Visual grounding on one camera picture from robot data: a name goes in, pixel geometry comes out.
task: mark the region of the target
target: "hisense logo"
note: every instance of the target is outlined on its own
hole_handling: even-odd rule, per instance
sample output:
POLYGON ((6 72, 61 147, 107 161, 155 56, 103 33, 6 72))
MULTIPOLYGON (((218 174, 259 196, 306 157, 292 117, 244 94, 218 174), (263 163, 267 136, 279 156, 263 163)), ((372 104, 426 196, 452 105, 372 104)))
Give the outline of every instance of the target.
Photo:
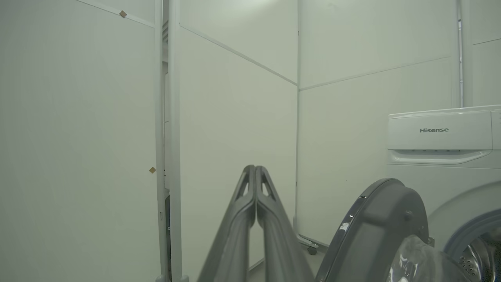
POLYGON ((436 128, 436 129, 427 129, 427 128, 421 128, 419 132, 421 133, 426 133, 426 132, 447 132, 449 131, 448 128, 436 128))

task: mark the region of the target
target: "white partition panel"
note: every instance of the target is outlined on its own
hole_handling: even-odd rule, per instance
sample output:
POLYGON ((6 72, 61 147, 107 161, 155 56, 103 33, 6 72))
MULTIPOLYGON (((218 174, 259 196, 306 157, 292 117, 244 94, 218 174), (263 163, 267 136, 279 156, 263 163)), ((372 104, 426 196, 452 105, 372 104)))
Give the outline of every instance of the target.
POLYGON ((500 15, 500 1, 461 1, 465 106, 501 104, 500 15))
POLYGON ((300 92, 299 233, 329 244, 360 195, 384 178, 388 114, 448 108, 451 59, 300 92))
POLYGON ((471 43, 501 39, 501 1, 468 0, 471 16, 471 43))
POLYGON ((297 0, 182 0, 180 9, 182 27, 297 81, 297 0))
MULTIPOLYGON (((246 165, 268 168, 292 219, 297 88, 191 31, 179 31, 182 272, 196 281, 246 165)), ((263 256, 263 230, 256 222, 250 264, 263 256)))
POLYGON ((154 29, 75 0, 0 19, 0 281, 154 281, 154 29))
POLYGON ((471 49, 473 105, 501 104, 501 40, 473 45, 471 49))
MULTIPOLYGON (((455 0, 300 4, 300 88, 459 57, 455 0)), ((457 65, 452 67, 459 73, 457 65)))

